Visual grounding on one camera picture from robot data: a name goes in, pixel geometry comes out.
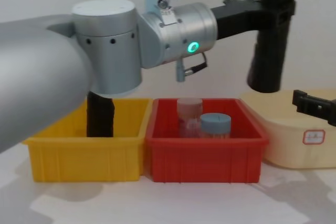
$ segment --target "black clamp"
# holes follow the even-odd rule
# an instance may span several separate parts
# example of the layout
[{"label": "black clamp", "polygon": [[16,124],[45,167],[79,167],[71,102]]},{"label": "black clamp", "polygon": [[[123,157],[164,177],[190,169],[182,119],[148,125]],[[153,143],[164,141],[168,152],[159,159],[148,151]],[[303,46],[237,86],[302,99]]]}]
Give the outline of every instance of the black clamp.
[{"label": "black clamp", "polygon": [[254,58],[248,85],[262,93],[280,90],[295,0],[226,0],[212,8],[217,20],[217,39],[257,30]]},{"label": "black clamp", "polygon": [[312,97],[301,90],[294,90],[292,104],[297,106],[297,112],[327,120],[336,126],[336,100],[326,100]]}]

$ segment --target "robotic arm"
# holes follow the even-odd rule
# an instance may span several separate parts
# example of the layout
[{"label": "robotic arm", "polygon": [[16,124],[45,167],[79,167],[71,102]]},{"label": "robotic arm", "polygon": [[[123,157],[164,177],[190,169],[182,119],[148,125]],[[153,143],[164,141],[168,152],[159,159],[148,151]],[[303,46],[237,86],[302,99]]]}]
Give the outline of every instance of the robotic arm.
[{"label": "robotic arm", "polygon": [[229,0],[173,8],[146,0],[139,15],[127,0],[80,3],[72,15],[0,24],[0,152],[77,108],[89,91],[125,95],[142,82],[141,68],[176,61],[178,81],[207,66],[184,69],[183,59],[216,40],[258,30],[248,84],[280,88],[295,0]]}]

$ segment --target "clear plastic bottle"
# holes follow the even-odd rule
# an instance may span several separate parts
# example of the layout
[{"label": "clear plastic bottle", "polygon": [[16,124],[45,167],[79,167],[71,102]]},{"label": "clear plastic bottle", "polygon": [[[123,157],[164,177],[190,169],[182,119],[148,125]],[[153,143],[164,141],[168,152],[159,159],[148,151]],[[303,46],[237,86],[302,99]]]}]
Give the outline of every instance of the clear plastic bottle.
[{"label": "clear plastic bottle", "polygon": [[229,138],[231,117],[226,114],[208,113],[201,115],[201,137]]},{"label": "clear plastic bottle", "polygon": [[177,101],[180,137],[200,137],[203,101],[198,98],[181,98]]}]

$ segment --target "red plastic bin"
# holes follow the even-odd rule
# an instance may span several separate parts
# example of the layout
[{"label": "red plastic bin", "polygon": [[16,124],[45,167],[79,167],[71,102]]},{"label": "red plastic bin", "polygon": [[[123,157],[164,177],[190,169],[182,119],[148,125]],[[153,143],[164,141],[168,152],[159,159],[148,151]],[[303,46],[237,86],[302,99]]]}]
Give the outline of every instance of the red plastic bin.
[{"label": "red plastic bin", "polygon": [[229,139],[180,138],[177,99],[156,99],[146,143],[155,182],[257,183],[268,144],[265,131],[239,99],[203,99],[204,113],[232,117]]}]

